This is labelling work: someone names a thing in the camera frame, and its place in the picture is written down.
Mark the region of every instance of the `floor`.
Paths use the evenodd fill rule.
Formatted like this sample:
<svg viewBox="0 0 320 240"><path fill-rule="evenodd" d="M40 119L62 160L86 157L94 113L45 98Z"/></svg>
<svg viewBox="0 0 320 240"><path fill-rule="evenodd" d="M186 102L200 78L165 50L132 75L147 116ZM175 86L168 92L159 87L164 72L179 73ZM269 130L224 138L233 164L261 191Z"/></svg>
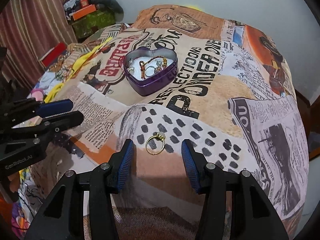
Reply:
<svg viewBox="0 0 320 240"><path fill-rule="evenodd" d="M311 160L309 164L308 188L306 202L303 207L302 217L298 225L296 234L304 227L315 210L320 200L320 156Z"/></svg>

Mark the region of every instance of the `green box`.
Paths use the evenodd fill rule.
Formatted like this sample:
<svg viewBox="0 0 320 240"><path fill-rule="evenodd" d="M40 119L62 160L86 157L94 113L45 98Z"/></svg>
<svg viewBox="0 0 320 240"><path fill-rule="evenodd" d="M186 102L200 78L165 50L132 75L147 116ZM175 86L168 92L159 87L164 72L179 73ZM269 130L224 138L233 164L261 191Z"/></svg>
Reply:
<svg viewBox="0 0 320 240"><path fill-rule="evenodd" d="M71 23L77 39L82 39L94 34L97 30L116 23L115 14L107 9L100 9L81 17Z"/></svg>

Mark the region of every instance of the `jewelry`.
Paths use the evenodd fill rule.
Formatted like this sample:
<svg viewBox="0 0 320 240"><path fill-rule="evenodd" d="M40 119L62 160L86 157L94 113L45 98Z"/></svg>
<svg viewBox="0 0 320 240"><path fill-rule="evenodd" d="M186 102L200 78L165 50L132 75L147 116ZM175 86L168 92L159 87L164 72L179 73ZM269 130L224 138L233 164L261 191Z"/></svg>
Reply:
<svg viewBox="0 0 320 240"><path fill-rule="evenodd" d="M148 75L148 74L147 74L148 68L153 68L153 74L152 74L152 75ZM154 66L149 66L149 67L146 68L145 74L146 74L147 77L151 77L151 76L153 76L155 73L156 73L156 67L154 67Z"/></svg>
<svg viewBox="0 0 320 240"><path fill-rule="evenodd" d="M146 79L146 64L143 61L140 61L139 65L141 70L141 79Z"/></svg>
<svg viewBox="0 0 320 240"><path fill-rule="evenodd" d="M145 71L146 71L146 70L145 70L145 67L146 67L147 64L149 64L151 61L153 61L153 60L156 59L156 58L162 58L162 60L163 60L163 64L162 64L163 69L165 69L165 68L167 67L168 61L167 61L167 59L166 59L165 57L163 57L163 56L153 57L152 59L148 60L146 63L143 62L143 61L140 61L140 62L139 62L139 65L140 65L140 68L141 68L141 79L146 79L146 76L145 76Z"/></svg>
<svg viewBox="0 0 320 240"><path fill-rule="evenodd" d="M156 68L155 68L155 74L159 73L161 70L162 70L161 67L156 67Z"/></svg>
<svg viewBox="0 0 320 240"><path fill-rule="evenodd" d="M158 67L161 67L161 66L162 66L162 60L156 60L156 62L157 62L157 66L158 66Z"/></svg>
<svg viewBox="0 0 320 240"><path fill-rule="evenodd" d="M129 72L130 75L133 76L133 74L134 74L134 67L129 67L129 68L127 68L127 71Z"/></svg>
<svg viewBox="0 0 320 240"><path fill-rule="evenodd" d="M162 141L162 148L161 148L160 152L158 152L158 153L152 153L152 152L150 152L150 151L148 150L148 148L147 148L148 142L149 142L150 140L152 140L152 139L158 139L158 140ZM151 137L147 140L147 142L146 142L146 150L147 150L147 152L150 153L151 155L157 155L157 154L161 153L161 152L164 150L164 146L165 146L164 139L165 139L165 134L164 134L164 132L157 132L156 135L151 136Z"/></svg>

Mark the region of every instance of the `gold ring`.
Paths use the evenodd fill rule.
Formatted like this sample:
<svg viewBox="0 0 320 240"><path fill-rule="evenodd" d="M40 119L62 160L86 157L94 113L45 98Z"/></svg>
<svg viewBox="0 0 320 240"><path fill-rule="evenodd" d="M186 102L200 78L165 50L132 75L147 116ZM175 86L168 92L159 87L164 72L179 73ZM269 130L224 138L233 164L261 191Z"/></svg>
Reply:
<svg viewBox="0 0 320 240"><path fill-rule="evenodd" d="M150 151L148 150L148 148L147 148L148 142L149 142L150 140L152 140L152 139L158 139L158 140L162 141L162 148L161 148L160 152L158 152L158 153L152 153L152 152L150 152ZM151 136L151 137L147 140L147 142L146 142L146 150L147 150L147 152L148 152L149 154L151 154L151 155L157 155L157 154L161 153L161 152L164 150L164 146L165 146L164 139L165 139L165 134L164 134L164 132L157 132L156 135Z"/></svg>

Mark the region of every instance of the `red box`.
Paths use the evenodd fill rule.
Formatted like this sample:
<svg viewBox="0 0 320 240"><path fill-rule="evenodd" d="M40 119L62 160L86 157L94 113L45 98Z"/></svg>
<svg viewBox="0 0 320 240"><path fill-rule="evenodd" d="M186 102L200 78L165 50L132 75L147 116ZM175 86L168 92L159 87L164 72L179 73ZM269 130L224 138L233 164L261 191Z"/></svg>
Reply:
<svg viewBox="0 0 320 240"><path fill-rule="evenodd" d="M89 6L88 0L80 0L80 4L82 8Z"/></svg>

